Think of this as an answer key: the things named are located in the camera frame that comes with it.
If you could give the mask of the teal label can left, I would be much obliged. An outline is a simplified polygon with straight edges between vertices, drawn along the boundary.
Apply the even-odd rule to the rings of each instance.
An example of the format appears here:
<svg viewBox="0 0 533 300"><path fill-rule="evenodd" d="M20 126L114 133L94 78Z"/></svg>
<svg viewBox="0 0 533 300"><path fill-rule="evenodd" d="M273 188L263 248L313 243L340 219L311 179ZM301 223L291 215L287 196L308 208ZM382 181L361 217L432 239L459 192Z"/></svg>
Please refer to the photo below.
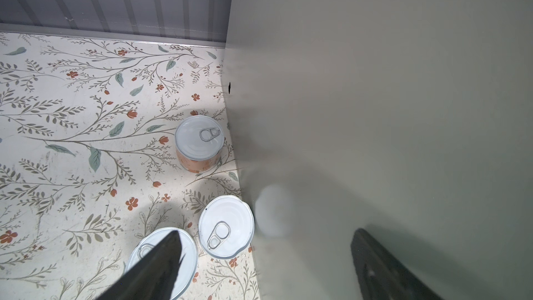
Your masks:
<svg viewBox="0 0 533 300"><path fill-rule="evenodd" d="M233 195L213 199L198 222L198 238L204 251L219 260L236 258L251 244L255 220L247 203Z"/></svg>

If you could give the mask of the white metal cabinet counter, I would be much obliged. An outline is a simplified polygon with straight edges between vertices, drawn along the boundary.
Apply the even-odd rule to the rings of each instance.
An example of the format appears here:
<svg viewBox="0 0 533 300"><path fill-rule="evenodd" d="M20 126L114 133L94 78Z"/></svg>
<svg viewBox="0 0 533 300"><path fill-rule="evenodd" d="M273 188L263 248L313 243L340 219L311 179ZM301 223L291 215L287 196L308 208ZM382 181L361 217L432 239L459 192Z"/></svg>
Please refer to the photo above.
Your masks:
<svg viewBox="0 0 533 300"><path fill-rule="evenodd" d="M360 299L358 229L532 298L532 0L232 0L224 65L263 299Z"/></svg>

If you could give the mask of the orange label can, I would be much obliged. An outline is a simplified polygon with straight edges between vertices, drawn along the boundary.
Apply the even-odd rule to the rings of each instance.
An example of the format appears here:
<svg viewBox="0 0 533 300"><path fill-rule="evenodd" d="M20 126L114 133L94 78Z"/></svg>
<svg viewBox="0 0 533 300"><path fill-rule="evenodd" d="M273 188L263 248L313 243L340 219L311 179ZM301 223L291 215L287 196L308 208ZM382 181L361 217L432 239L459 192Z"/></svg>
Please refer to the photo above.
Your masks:
<svg viewBox="0 0 533 300"><path fill-rule="evenodd" d="M183 120L174 136L178 161L187 171L202 173L218 164L225 135L214 119L204 115L191 116Z"/></svg>

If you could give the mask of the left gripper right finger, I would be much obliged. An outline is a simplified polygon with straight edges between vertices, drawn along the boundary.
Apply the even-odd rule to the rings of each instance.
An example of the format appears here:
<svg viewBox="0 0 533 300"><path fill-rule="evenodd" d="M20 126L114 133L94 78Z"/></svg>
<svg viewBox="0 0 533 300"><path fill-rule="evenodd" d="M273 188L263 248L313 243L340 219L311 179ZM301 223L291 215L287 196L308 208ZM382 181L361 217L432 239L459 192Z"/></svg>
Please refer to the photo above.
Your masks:
<svg viewBox="0 0 533 300"><path fill-rule="evenodd" d="M364 300L441 300L365 229L355 231L351 253Z"/></svg>

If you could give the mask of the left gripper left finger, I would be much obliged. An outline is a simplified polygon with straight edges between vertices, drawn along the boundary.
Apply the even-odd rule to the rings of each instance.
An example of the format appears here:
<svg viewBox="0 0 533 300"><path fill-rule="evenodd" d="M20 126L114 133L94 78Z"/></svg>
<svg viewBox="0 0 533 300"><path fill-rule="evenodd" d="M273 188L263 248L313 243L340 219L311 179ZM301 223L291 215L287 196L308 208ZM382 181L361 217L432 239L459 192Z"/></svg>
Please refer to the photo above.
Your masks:
<svg viewBox="0 0 533 300"><path fill-rule="evenodd" d="M182 251L179 232L170 232L98 299L171 300Z"/></svg>

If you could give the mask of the pink label can left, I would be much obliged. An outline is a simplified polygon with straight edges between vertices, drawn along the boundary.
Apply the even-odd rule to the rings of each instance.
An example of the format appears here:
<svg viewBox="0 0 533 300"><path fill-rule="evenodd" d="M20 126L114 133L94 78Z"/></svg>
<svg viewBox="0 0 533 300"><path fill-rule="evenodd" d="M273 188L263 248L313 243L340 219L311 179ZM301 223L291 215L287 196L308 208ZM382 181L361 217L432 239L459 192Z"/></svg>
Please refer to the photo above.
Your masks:
<svg viewBox="0 0 533 300"><path fill-rule="evenodd" d="M134 248L130 255L129 262L125 265L124 273L128 272L135 266L145 255L147 255L159 242L161 242L169 233L177 231L182 244L180 255L180 269L177 279L172 290L172 300L179 299L192 283L197 272L198 251L197 246L191 235L183 229L176 227L165 227L150 233L144 237L138 246Z"/></svg>

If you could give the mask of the floral patterned mat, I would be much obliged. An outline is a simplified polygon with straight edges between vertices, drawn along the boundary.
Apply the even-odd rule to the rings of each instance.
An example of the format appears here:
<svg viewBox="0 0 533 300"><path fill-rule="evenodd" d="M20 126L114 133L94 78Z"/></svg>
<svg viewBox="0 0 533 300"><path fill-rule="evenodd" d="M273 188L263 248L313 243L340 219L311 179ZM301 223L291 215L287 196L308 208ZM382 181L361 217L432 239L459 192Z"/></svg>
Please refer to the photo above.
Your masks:
<svg viewBox="0 0 533 300"><path fill-rule="evenodd" d="M223 48L183 42L1 34L1 298L95 299L139 242L240 196L230 138L198 174L174 134L229 124Z"/></svg>

